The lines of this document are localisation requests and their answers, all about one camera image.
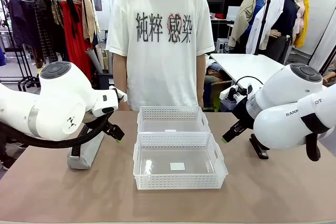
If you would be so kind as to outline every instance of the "red garment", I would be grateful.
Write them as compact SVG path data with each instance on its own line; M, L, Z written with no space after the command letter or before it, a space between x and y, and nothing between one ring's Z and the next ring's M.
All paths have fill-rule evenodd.
M75 3L75 8L80 22L75 22L70 14L67 2L60 2L63 11L65 40L70 62L74 63L91 81L92 61L85 51L90 48L90 43L84 40L82 26L82 6Z

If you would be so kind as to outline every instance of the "man in white t-shirt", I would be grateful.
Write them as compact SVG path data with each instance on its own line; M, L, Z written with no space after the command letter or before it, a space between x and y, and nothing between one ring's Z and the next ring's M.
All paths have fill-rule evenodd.
M206 0L114 0L107 49L128 104L203 106L205 56L215 50Z

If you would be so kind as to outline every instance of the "t-shirt sleeve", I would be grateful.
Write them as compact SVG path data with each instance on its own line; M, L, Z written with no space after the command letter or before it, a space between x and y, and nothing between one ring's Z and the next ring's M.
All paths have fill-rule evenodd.
M197 33L196 33L197 56L215 50L214 38L212 35L209 5L206 0L201 0L200 6L201 7L198 15Z
M111 12L106 49L114 54L127 56L129 33L126 13L115 3Z

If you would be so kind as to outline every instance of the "brown tabletop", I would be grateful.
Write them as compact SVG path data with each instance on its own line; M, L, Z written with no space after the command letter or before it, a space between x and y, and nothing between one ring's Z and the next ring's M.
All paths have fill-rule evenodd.
M125 137L105 137L91 170L67 166L68 150L29 147L0 180L0 220L22 222L311 222L336 219L336 159L322 146L270 151L260 160L248 139L221 135L236 119L206 116L229 170L219 190L138 191L133 178L137 113L116 112Z

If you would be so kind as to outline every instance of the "gray pouch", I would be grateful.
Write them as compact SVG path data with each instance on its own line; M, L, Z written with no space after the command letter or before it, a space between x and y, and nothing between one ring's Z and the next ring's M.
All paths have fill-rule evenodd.
M85 135L89 131L91 130L84 125L79 136ZM90 169L103 138L104 133L100 132L95 138L87 143L69 148L68 166L73 169Z

